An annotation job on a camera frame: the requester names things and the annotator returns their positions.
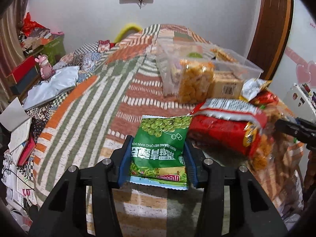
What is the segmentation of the orange puffed snack bag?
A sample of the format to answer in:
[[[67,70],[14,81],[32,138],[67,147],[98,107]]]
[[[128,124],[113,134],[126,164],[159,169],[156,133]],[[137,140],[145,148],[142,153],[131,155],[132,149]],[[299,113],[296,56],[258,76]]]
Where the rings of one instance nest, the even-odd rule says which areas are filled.
[[[215,65],[211,62],[182,59],[182,72],[178,89],[178,101],[183,104],[198,104],[207,99],[213,80]]]

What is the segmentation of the yellow white snack bag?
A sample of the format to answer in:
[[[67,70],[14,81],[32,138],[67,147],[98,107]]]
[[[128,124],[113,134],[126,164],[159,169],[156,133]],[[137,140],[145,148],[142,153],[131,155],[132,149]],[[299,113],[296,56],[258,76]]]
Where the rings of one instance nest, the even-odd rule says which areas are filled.
[[[270,84],[271,80],[263,80],[260,78],[248,79],[243,84],[240,99],[249,102],[261,91],[265,90]]]

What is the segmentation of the red plastic bag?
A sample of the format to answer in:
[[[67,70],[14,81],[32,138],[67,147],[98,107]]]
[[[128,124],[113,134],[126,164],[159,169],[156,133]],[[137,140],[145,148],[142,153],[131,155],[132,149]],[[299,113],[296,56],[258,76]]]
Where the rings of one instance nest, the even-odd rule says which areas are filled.
[[[23,20],[23,26],[21,28],[21,31],[25,34],[25,36],[29,36],[31,32],[35,30],[36,28],[45,28],[45,27],[35,21],[32,21],[30,13],[27,12]]]

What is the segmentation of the pink plush toy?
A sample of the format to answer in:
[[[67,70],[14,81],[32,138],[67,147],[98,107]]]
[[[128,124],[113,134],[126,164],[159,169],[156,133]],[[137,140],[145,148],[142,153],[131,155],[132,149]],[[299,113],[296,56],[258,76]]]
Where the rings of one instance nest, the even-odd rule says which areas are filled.
[[[48,80],[55,74],[55,70],[49,63],[47,55],[39,55],[38,57],[35,57],[35,62],[39,65],[41,78],[43,80]]]

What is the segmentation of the patchwork striped bed quilt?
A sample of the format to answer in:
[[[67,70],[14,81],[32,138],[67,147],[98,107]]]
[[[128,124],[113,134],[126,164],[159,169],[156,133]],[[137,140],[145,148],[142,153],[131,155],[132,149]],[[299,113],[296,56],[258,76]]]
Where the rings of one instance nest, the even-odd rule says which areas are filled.
[[[69,166],[87,168],[109,157],[142,115],[180,116],[193,109],[163,94],[156,43],[204,39],[188,28],[155,24],[102,53],[93,75],[61,96],[38,138],[34,155],[36,201],[45,200]],[[124,236],[192,236],[202,191],[125,183],[114,190]]]

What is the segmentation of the tan cracker package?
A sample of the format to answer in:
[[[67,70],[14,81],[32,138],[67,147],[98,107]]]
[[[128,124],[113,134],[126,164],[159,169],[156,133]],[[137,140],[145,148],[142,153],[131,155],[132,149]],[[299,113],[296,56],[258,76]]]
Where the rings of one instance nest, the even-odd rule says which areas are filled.
[[[232,71],[215,71],[209,86],[208,98],[239,99],[244,80]]]

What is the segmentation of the red white barcode snack bag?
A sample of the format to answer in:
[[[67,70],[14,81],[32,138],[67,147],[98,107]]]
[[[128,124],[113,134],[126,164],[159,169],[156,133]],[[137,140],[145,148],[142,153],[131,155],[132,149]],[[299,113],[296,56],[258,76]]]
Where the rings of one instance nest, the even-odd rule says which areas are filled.
[[[268,117],[258,107],[238,99],[207,99],[191,112],[187,136],[251,158]]]

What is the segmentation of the clear plastic storage bin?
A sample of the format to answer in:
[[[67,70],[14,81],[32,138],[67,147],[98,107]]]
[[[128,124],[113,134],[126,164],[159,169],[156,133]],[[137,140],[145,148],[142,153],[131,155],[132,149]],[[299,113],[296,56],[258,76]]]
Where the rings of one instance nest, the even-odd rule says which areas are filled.
[[[263,70],[237,52],[212,43],[185,42],[158,39],[156,64],[165,96],[177,95],[186,71],[192,68],[191,79],[205,76],[210,79],[215,71],[229,71],[237,78],[247,80],[260,77]]]

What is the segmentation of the green peas snack bag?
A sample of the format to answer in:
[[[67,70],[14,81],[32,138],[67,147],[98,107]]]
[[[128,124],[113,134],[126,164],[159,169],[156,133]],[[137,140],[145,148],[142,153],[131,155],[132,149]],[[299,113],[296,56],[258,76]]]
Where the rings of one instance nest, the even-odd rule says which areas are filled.
[[[191,115],[143,115],[131,144],[130,182],[188,190],[184,147]]]

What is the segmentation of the clear biscuit pack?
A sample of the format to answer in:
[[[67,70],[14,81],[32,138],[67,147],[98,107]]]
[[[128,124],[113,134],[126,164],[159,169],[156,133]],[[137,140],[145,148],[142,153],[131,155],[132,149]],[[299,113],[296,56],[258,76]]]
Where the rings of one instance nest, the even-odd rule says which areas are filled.
[[[217,60],[222,60],[224,62],[230,62],[230,63],[238,62],[238,60],[236,60],[235,58],[233,58],[232,56],[224,52],[222,49],[212,48],[210,49],[210,51],[214,53]]]

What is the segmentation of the clear bag orange snacks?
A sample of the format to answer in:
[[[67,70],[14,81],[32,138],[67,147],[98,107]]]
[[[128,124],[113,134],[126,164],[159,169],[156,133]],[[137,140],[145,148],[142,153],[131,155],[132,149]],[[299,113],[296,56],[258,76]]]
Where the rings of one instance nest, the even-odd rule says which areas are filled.
[[[275,127],[275,123],[279,119],[296,122],[289,110],[276,104],[263,105],[260,108],[267,115],[267,124],[262,130],[256,152],[249,160],[250,166],[256,172],[268,168],[274,159],[283,157],[291,149],[298,149],[298,152],[301,153],[304,146],[295,137],[285,134]]]

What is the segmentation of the white cloth on bed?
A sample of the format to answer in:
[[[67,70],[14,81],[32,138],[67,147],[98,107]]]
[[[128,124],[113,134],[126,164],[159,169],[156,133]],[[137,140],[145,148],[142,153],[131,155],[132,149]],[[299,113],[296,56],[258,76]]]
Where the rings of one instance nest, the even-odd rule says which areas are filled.
[[[69,66],[57,70],[50,80],[42,81],[28,91],[23,105],[24,110],[45,104],[58,95],[74,89],[78,76],[79,66]]]

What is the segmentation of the green jelly cup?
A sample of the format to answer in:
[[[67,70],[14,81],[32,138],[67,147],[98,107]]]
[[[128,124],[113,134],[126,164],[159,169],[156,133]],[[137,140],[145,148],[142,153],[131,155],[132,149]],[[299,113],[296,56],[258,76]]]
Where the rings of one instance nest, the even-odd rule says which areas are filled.
[[[187,58],[198,58],[198,59],[203,58],[203,56],[197,52],[191,52],[191,53],[187,54],[186,56],[187,56]]]

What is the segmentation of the yellow curved tube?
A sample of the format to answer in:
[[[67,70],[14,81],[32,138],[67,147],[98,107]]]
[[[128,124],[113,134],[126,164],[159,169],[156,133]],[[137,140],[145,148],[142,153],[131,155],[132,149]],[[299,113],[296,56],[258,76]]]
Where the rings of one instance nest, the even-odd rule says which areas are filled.
[[[136,23],[127,23],[115,37],[113,43],[118,43],[122,41],[130,32],[139,32],[142,31],[142,27]]]

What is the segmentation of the red shoe box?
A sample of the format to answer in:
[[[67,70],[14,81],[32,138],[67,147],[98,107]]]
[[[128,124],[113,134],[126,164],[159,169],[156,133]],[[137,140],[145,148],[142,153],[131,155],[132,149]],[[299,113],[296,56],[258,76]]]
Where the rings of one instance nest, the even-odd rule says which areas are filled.
[[[7,76],[7,82],[9,86],[16,85],[20,82],[24,76],[27,75],[32,69],[36,69],[36,61],[34,56],[27,57],[21,64],[12,70]]]

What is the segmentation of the green storage box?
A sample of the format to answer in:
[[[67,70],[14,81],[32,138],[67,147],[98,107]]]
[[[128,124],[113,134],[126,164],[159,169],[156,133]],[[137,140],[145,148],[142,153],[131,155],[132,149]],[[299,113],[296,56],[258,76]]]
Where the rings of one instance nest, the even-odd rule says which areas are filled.
[[[32,55],[34,57],[37,57],[38,55],[46,55],[48,57],[49,63],[51,65],[55,65],[66,54],[63,41],[64,35],[57,35],[47,44],[37,47]]]

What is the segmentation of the brown wooden door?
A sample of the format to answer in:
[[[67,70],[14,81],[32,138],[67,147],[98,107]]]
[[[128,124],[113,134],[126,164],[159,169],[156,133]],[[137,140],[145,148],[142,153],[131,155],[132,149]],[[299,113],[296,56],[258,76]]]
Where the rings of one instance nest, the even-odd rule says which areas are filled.
[[[261,77],[272,80],[290,34],[294,0],[261,0],[259,18],[248,60],[259,66]]]

